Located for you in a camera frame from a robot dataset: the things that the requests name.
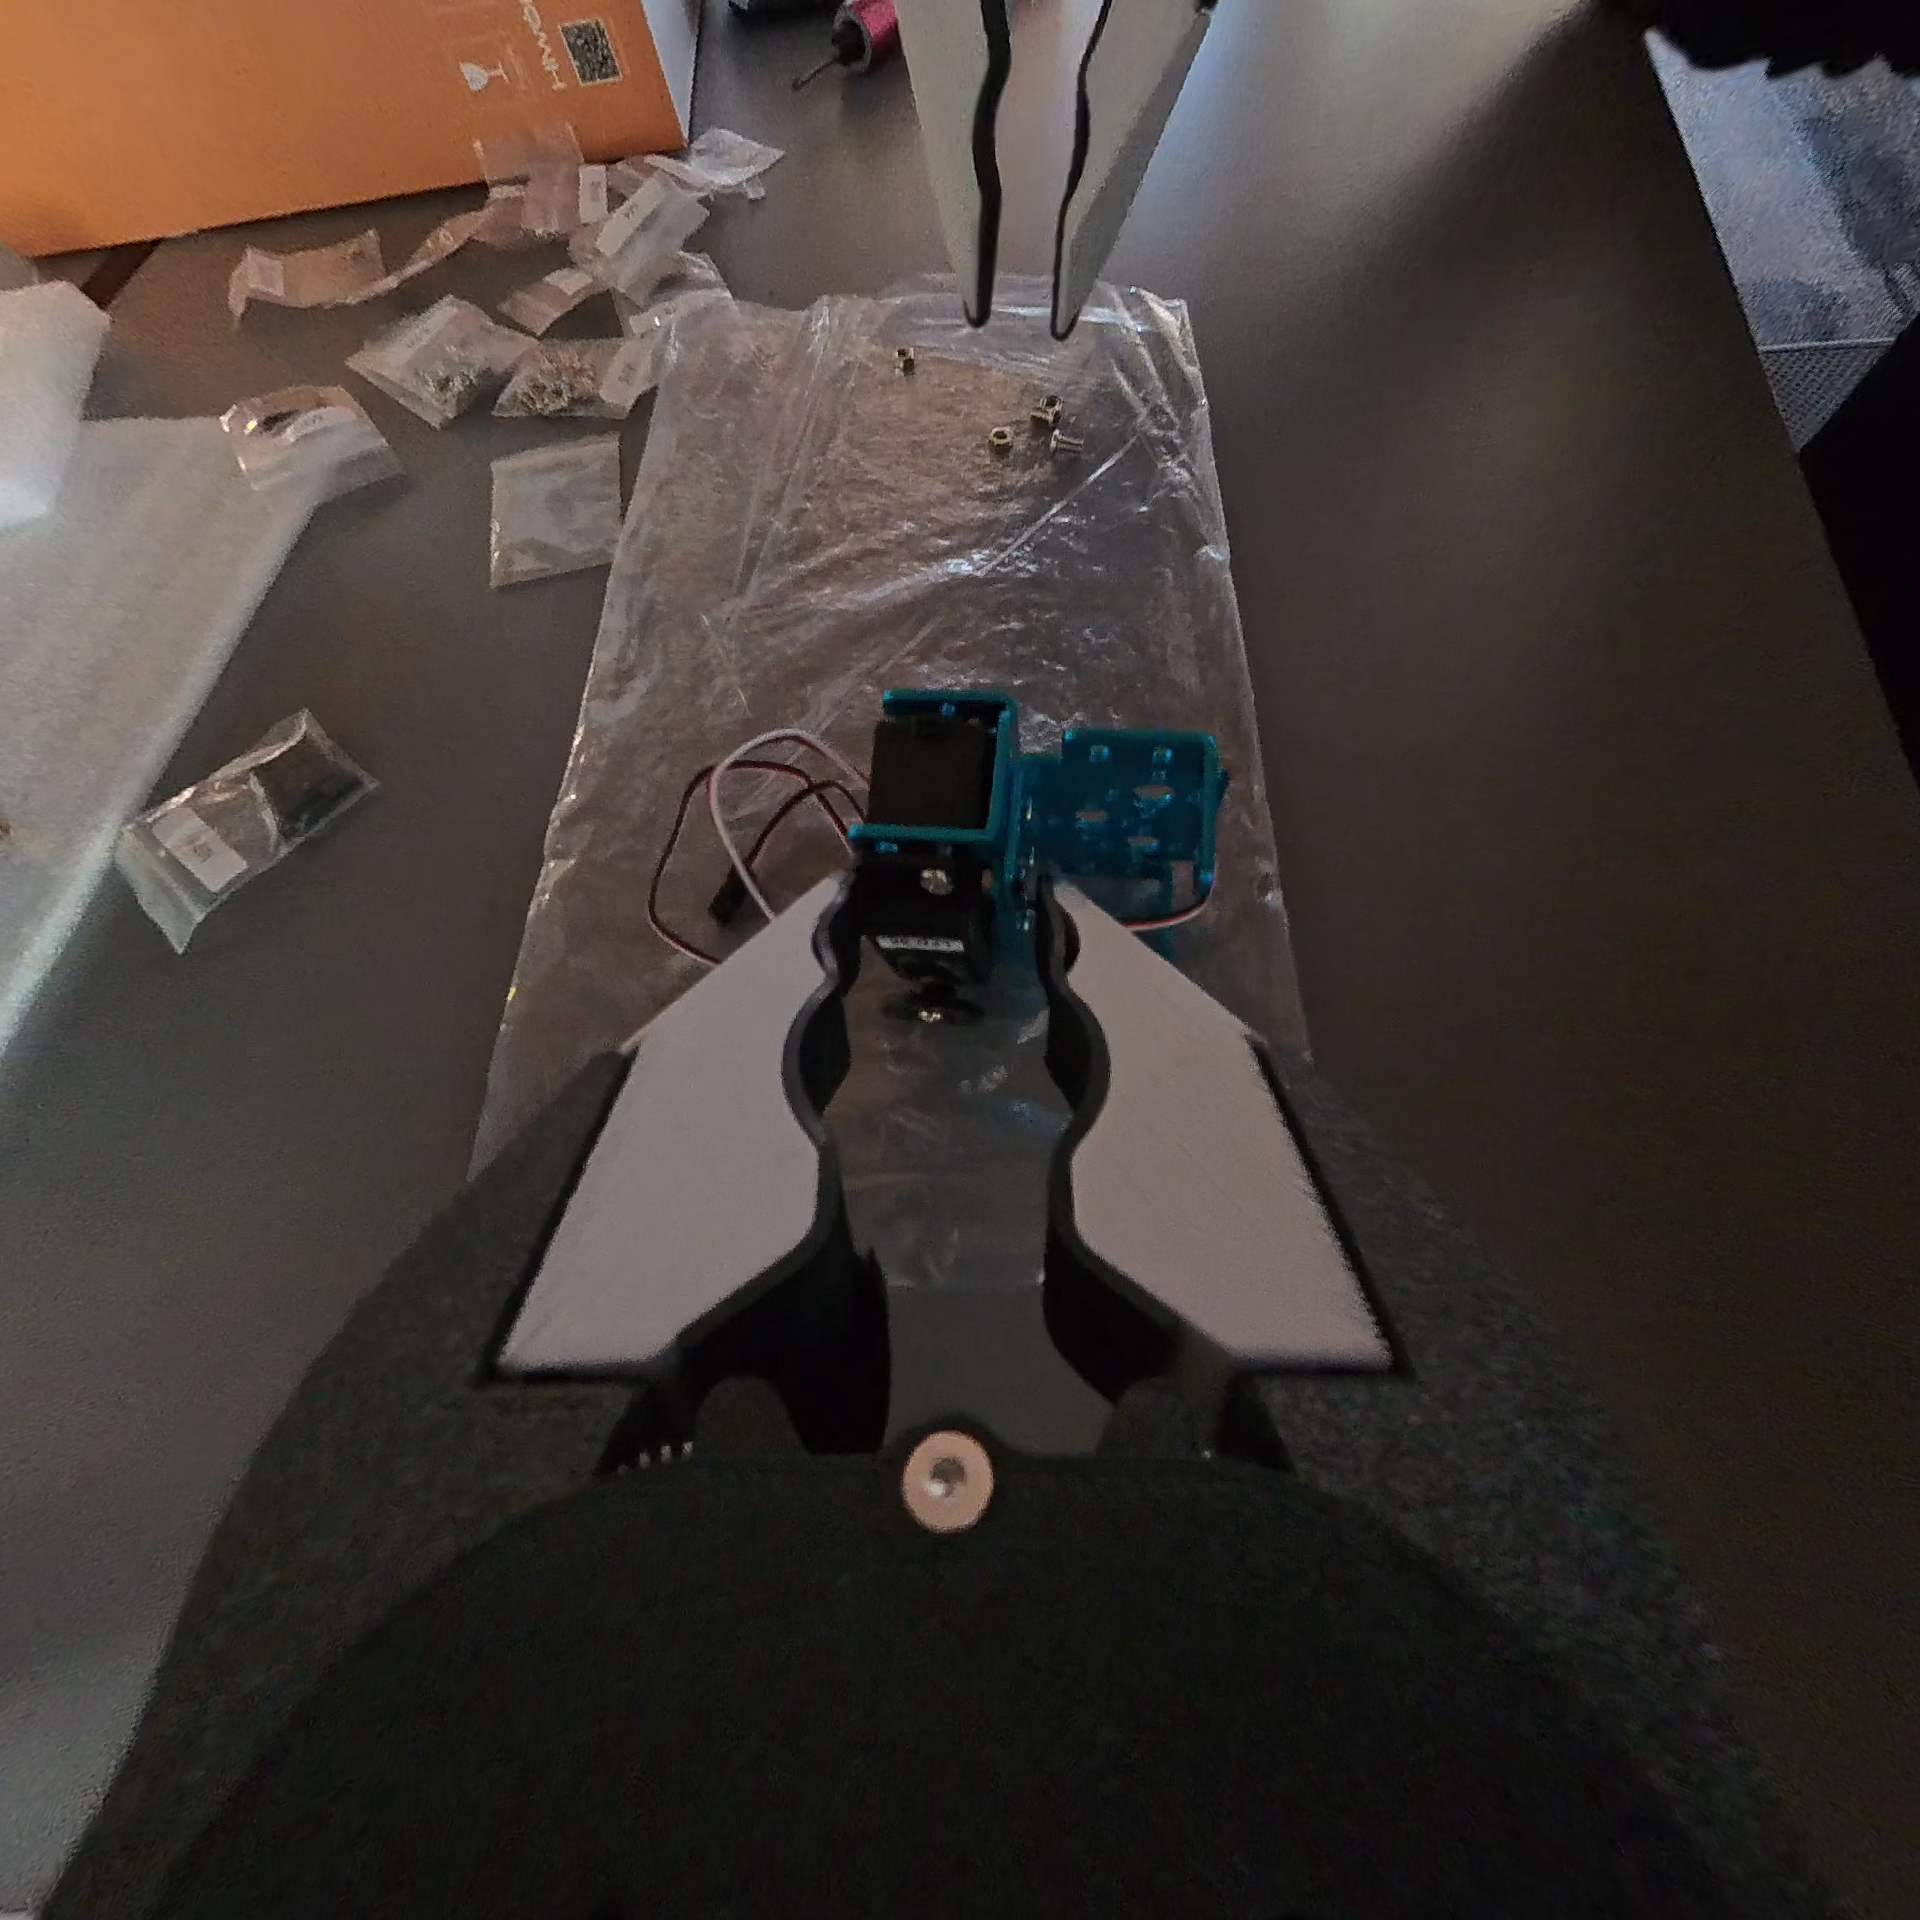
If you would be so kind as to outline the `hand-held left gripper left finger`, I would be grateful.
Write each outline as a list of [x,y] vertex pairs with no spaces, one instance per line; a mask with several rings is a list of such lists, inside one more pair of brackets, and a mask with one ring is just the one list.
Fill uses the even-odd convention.
[[863,1283],[827,1110],[849,1079],[853,880],[820,880],[651,1020],[497,1353],[663,1377],[783,1288]]

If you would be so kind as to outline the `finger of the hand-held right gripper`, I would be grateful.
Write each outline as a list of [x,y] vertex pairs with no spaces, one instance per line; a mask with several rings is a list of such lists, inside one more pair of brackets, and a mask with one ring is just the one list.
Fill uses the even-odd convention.
[[1076,68],[1049,335],[1073,335],[1213,21],[1213,1],[1105,1]]
[[1010,78],[1005,1],[897,1],[929,182],[965,318],[984,328],[1002,231],[996,121]]

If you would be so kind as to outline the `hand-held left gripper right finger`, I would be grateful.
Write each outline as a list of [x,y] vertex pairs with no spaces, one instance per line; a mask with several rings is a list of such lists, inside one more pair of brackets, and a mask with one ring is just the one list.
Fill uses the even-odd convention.
[[1389,1374],[1394,1343],[1247,1021],[1067,883],[1043,888],[1043,1311],[1076,1374]]

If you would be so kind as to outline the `blue perforated metal bracket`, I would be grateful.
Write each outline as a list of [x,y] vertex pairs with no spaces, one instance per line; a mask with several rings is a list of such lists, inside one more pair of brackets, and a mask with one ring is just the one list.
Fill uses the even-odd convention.
[[1210,731],[1071,726],[1051,752],[1016,757],[1010,897],[1034,904],[1043,880],[1065,880],[1137,933],[1196,921],[1227,787]]

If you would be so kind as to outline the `small red tool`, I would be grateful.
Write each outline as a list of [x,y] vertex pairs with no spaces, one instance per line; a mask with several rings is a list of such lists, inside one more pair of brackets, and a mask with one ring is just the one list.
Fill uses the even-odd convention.
[[833,11],[826,57],[793,78],[792,88],[802,88],[826,73],[868,76],[893,62],[899,52],[900,30],[893,1],[841,1]]

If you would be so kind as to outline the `large clear plastic bag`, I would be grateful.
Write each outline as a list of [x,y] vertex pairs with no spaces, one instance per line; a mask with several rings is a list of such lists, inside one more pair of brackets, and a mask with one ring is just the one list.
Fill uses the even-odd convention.
[[[1047,319],[1043,278],[1003,280],[971,328],[924,277],[676,323],[471,1169],[704,976],[645,917],[698,768],[779,726],[866,763],[888,688],[1008,692],[1028,752],[1076,726],[1210,731],[1231,772],[1213,897],[1152,949],[1311,1054],[1189,304],[1099,284],[1067,342]],[[1049,392],[1076,460],[1028,423]],[[996,423],[1018,435],[999,460]]]

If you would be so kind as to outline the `pile of clear screw bags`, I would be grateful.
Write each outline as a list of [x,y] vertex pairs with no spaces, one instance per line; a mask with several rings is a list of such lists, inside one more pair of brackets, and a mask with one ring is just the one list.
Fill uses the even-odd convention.
[[617,427],[666,368],[669,332],[729,287],[688,241],[717,200],[760,200],[783,149],[711,128],[684,150],[591,161],[572,124],[475,144],[484,198],[449,216],[396,269],[379,236],[298,254],[250,246],[229,278],[253,305],[347,309],[413,287],[466,248],[564,248],[495,309],[459,294],[396,318],[347,357],[347,374],[421,425],[600,423],[491,465],[489,582],[533,585],[612,563],[625,520]]

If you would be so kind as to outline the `zip bag with black parts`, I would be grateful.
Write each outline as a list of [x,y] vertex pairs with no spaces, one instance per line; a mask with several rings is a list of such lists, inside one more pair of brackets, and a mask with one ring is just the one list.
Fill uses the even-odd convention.
[[128,821],[113,864],[170,951],[186,952],[226,900],[377,790],[362,761],[300,708],[248,752]]

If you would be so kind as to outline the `orange cardboard box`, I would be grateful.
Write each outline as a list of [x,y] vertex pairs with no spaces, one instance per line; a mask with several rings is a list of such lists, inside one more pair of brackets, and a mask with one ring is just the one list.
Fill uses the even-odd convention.
[[684,1],[5,1],[3,237],[113,248],[483,182],[497,142],[591,160],[690,135]]

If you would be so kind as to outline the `white foam sheet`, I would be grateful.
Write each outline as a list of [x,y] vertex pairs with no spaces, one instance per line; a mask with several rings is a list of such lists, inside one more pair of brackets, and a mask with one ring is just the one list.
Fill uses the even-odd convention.
[[252,486],[212,419],[120,419],[5,532],[5,1049],[317,504]]

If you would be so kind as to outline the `person's black clothing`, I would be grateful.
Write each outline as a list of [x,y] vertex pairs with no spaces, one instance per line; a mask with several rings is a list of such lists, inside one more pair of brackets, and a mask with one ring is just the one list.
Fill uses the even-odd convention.
[[1800,465],[1919,779],[1919,319],[1802,446]]

